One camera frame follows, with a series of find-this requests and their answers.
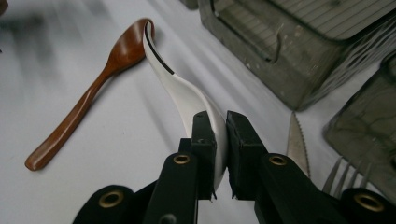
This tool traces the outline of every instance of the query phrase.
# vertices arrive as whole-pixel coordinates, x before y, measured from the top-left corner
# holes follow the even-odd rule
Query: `white ceramic spoon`
[[[175,102],[177,110],[183,120],[187,136],[191,137],[192,118],[195,114],[206,111],[209,116],[210,125],[217,142],[214,177],[214,189],[216,190],[224,175],[227,160],[228,142],[225,121],[218,108],[208,96],[206,96],[196,86],[192,85],[189,81],[178,76],[163,61],[161,56],[157,53],[151,39],[151,28],[152,24],[150,22],[146,23],[143,40],[146,57],[152,68],[155,70],[161,83]]]

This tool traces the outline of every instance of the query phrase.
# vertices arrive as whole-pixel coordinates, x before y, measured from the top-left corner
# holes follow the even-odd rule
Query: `knife blade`
[[[294,112],[290,116],[287,156],[294,160],[306,176],[311,178],[303,131]]]

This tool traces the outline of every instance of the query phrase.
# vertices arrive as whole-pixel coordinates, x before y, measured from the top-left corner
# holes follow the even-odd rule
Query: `screw hole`
[[[370,194],[360,193],[353,198],[360,206],[372,212],[382,212],[384,210],[384,204]]]
[[[283,157],[280,156],[272,156],[269,160],[274,165],[286,165],[286,163],[288,163]]]
[[[190,157],[187,155],[177,155],[174,157],[174,162],[179,165],[186,164],[190,162]]]
[[[114,207],[123,200],[123,193],[120,190],[113,190],[104,195],[99,200],[99,205],[103,208]]]

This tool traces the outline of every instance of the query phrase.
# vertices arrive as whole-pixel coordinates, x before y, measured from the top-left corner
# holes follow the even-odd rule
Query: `gray plastic container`
[[[198,0],[180,0],[180,2],[191,10],[198,8]]]
[[[199,0],[204,27],[292,110],[396,49],[395,8],[394,0]]]
[[[323,135],[355,167],[362,161],[362,174],[396,204],[396,50],[332,118]]]

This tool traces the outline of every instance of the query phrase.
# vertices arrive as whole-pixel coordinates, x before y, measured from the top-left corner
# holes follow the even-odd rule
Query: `fork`
[[[324,193],[327,193],[327,194],[331,195],[332,185],[333,185],[334,179],[337,176],[337,172],[338,172],[338,169],[339,169],[339,167],[341,165],[342,159],[343,159],[343,157],[340,157],[337,160],[337,162],[335,163],[335,165],[332,168],[332,170],[330,171],[330,174],[327,177],[327,180],[326,180],[326,182],[325,182],[325,184],[323,186],[323,189],[322,189],[322,191]],[[334,198],[336,198],[336,199],[340,199],[341,198],[342,189],[343,189],[343,186],[345,185],[350,165],[351,165],[351,161],[349,161],[347,163],[346,168],[345,168],[344,172],[341,174],[340,180],[339,180],[337,186],[335,187],[335,191],[334,191],[332,196]],[[371,163],[369,163],[368,166],[367,166],[366,175],[362,178],[361,183],[359,185],[360,189],[365,189],[367,187],[368,177],[369,177],[370,172],[371,172],[371,166],[372,166]],[[355,171],[352,174],[352,177],[349,179],[349,182],[347,183],[347,187],[346,187],[347,189],[351,189],[351,188],[354,187],[355,181],[356,181],[356,178],[358,176],[358,172],[359,172],[360,168],[361,168],[361,160],[359,161]]]
[[[355,171],[352,173],[348,183],[347,174],[351,165],[351,161],[346,164],[346,167],[341,173],[341,177],[335,186],[335,190],[331,195],[332,185],[337,176],[337,171],[340,167],[343,157],[340,157],[332,168],[322,192],[332,196],[335,206],[338,207],[343,216],[350,223],[394,223],[396,220],[396,207],[388,202],[381,195],[366,189],[369,175],[371,173],[372,164],[367,165],[366,175],[362,177],[358,188],[354,188],[357,182],[359,169],[362,161],[360,160]]]

